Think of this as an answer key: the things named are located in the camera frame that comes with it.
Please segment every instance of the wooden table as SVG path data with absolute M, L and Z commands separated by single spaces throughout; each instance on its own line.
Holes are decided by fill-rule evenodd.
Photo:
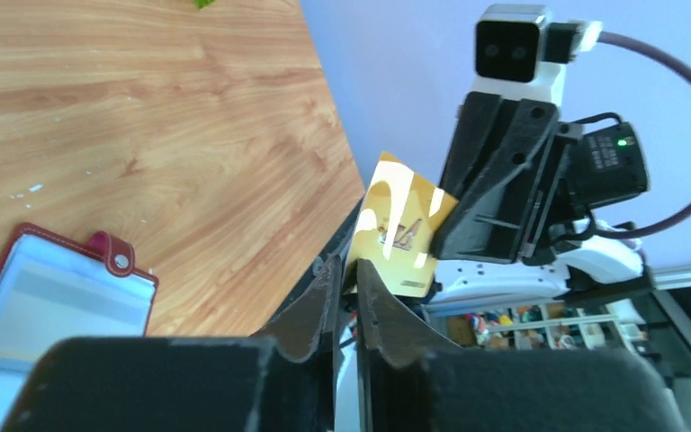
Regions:
M 254 331 L 362 192 L 294 0 L 0 0 L 0 249 L 127 239 L 148 333 Z

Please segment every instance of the card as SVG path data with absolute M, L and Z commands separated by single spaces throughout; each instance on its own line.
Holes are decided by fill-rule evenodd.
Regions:
M 453 196 L 383 152 L 356 221 L 346 268 L 356 259 L 369 259 L 391 293 L 425 297 L 437 265 L 428 254 L 430 240 L 455 205 Z

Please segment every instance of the purple cable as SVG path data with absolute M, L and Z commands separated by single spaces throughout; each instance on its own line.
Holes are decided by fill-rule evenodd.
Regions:
M 658 49 L 645 42 L 620 34 L 611 33 L 609 31 L 603 31 L 602 33 L 600 33 L 600 38 L 598 41 L 607 45 L 621 47 L 626 50 L 642 54 L 648 59 L 655 60 L 661 65 L 671 69 L 677 75 L 684 78 L 688 83 L 691 84 L 691 67 L 686 65 L 683 61 L 679 60 L 678 58 L 674 58 L 668 53 L 662 51 L 661 49 Z M 690 216 L 691 203 L 685 206 L 685 208 L 683 208 L 682 210 L 673 214 L 672 216 L 669 216 L 666 219 L 661 220 L 659 222 L 653 223 L 652 225 L 649 225 L 647 227 L 632 229 L 624 232 L 605 231 L 598 229 L 597 235 L 608 239 L 635 239 L 647 237 L 651 234 L 667 230 L 679 224 L 681 221 L 684 221 L 685 219 L 689 218 Z

